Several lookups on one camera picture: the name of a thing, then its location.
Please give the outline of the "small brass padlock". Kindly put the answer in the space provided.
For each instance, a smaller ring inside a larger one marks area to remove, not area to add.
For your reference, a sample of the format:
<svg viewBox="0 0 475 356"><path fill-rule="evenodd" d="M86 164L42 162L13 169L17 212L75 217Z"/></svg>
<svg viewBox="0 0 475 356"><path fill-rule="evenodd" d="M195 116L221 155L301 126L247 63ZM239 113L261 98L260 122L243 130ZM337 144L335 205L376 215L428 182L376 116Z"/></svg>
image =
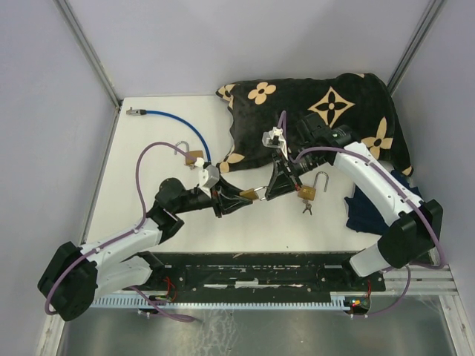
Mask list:
<svg viewBox="0 0 475 356"><path fill-rule="evenodd" d="M255 200L263 201L263 200L266 200L265 193L266 193L267 188L268 187L266 185L257 187L257 188L250 188L250 189L241 191L239 195L242 198L246 198L251 201L255 201Z"/></svg>

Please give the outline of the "large brass padlock with keys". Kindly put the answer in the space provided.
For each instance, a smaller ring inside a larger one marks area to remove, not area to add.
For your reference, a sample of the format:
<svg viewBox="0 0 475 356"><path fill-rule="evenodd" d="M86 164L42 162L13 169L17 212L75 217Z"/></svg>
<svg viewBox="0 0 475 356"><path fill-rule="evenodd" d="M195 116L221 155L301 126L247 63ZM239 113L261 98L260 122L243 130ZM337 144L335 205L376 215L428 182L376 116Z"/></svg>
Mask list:
<svg viewBox="0 0 475 356"><path fill-rule="evenodd" d="M312 216L312 202L315 200L317 192L316 185L318 183L319 177L324 178L324 193L326 193L330 178L328 173L324 171L319 171L315 175L315 179L312 185L302 185L300 190L298 191L298 198L300 198L302 200L302 203L304 204L304 209L302 211L303 214L308 212L309 215Z"/></svg>

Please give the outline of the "brass padlock with key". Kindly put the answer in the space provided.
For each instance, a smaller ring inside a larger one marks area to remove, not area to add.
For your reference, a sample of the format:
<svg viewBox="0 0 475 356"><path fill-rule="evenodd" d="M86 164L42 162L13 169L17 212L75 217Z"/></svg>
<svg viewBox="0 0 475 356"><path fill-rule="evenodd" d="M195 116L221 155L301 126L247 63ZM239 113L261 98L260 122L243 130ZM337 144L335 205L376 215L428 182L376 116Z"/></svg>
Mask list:
<svg viewBox="0 0 475 356"><path fill-rule="evenodd" d="M191 151L186 141L179 141L174 145L174 154L181 154L184 157L184 164L190 169L203 168L205 159L203 152L200 150Z"/></svg>

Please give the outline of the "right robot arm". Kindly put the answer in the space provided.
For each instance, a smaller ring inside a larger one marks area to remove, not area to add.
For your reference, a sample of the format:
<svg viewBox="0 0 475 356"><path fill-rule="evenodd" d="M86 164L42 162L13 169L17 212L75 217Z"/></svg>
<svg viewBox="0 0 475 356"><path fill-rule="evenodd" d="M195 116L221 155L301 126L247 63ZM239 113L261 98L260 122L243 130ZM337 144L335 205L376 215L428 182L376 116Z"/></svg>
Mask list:
<svg viewBox="0 0 475 356"><path fill-rule="evenodd" d="M298 121L297 131L301 141L295 153L287 147L285 112L275 127L263 133L263 146L274 151L266 200L302 191L301 175L328 163L356 184L389 227L376 243L343 264L341 283L347 289L357 290L367 282L367 276L405 267L431 249L439 255L434 267L445 266L439 241L443 209L436 200L425 202L404 187L347 125L331 128L318 115L310 114Z"/></svg>

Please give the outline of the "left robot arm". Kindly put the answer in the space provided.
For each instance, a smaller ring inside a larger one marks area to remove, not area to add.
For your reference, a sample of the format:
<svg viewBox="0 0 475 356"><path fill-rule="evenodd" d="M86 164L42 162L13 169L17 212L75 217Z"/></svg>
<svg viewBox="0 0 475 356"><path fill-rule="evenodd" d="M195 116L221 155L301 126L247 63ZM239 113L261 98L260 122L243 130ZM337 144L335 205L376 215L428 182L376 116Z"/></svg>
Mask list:
<svg viewBox="0 0 475 356"><path fill-rule="evenodd" d="M157 289L164 271L148 249L183 227L181 213L210 208L222 217L251 204L242 190L223 180L206 193L199 187L185 189L176 178L165 179L135 226L94 243L66 242L57 248L37 285L45 297L45 312L71 321L93 301L120 289L142 284Z"/></svg>

